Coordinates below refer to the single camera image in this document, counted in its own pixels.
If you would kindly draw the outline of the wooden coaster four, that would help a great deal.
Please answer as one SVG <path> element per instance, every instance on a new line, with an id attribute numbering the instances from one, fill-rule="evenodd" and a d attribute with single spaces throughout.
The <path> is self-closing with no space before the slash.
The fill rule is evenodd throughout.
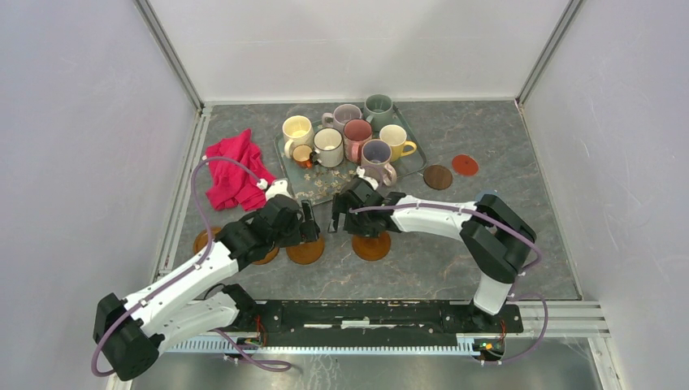
<path id="1" fill-rule="evenodd" d="M 211 232 L 213 236 L 216 236 L 219 232 L 221 231 L 221 227 L 212 227 Z M 202 251 L 208 244 L 209 237 L 207 234 L 207 230 L 201 231 L 196 238 L 194 239 L 193 242 L 193 252 L 195 254 L 199 253 Z"/>

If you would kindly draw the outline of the wooden coaster one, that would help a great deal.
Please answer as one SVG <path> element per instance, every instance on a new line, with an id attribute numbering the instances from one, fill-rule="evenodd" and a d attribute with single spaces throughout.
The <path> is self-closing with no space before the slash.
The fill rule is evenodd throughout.
<path id="1" fill-rule="evenodd" d="M 316 241 L 306 242 L 286 248 L 288 258 L 299 265 L 309 265 L 318 261 L 325 250 L 323 235 Z"/>

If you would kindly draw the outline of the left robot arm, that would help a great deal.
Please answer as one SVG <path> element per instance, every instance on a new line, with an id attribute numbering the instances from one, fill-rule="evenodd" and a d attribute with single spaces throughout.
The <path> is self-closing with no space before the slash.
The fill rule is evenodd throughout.
<path id="1" fill-rule="evenodd" d="M 203 332 L 250 329 L 257 304 L 241 286 L 228 285 L 201 302 L 197 298 L 271 251 L 315 242 L 319 234 L 310 201 L 271 197 L 264 207 L 226 224 L 203 250 L 154 284 L 125 298 L 103 297 L 94 323 L 92 368 L 104 357 L 112 373 L 127 381 L 170 347 Z"/>

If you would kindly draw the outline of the dark walnut coaster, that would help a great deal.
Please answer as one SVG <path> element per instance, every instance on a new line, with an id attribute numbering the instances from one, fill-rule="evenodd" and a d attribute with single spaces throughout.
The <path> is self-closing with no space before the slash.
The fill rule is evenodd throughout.
<path id="1" fill-rule="evenodd" d="M 424 183 L 431 189 L 444 190 L 453 183 L 452 172 L 442 165 L 430 165 L 422 174 Z"/>

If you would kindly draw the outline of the wooden coaster three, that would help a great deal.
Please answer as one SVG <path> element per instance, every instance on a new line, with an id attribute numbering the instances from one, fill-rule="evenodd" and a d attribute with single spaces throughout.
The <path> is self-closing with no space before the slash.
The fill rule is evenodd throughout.
<path id="1" fill-rule="evenodd" d="M 272 251 L 268 252 L 263 259 L 254 261 L 253 264 L 254 265 L 265 265 L 265 264 L 271 262 L 278 255 L 279 252 L 280 252 L 280 248 L 275 247 Z"/>

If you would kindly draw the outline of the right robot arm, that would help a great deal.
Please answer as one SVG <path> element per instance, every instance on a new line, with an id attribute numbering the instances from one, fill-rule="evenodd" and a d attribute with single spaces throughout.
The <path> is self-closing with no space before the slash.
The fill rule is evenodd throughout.
<path id="1" fill-rule="evenodd" d="M 543 257 L 535 231 L 495 194 L 470 202 L 384 196 L 370 180 L 355 177 L 334 195 L 328 230 L 364 238 L 420 232 L 462 242 L 481 272 L 469 310 L 471 325 L 481 332 L 501 322 L 517 278 Z"/>

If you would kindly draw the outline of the red round coaster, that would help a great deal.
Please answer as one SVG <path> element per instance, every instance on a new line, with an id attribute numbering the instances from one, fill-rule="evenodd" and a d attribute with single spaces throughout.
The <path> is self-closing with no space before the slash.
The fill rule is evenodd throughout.
<path id="1" fill-rule="evenodd" d="M 479 172 L 478 163 L 466 154 L 456 155 L 452 160 L 452 168 L 461 176 L 475 176 Z"/>

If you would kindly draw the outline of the wooden coaster two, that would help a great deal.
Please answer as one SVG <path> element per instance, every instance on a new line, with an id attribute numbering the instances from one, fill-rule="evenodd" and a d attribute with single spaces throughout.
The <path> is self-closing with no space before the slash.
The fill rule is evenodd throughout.
<path id="1" fill-rule="evenodd" d="M 391 245 L 392 240 L 387 232 L 383 232 L 378 237 L 352 236 L 354 253 L 368 262 L 384 258 L 389 253 Z"/>

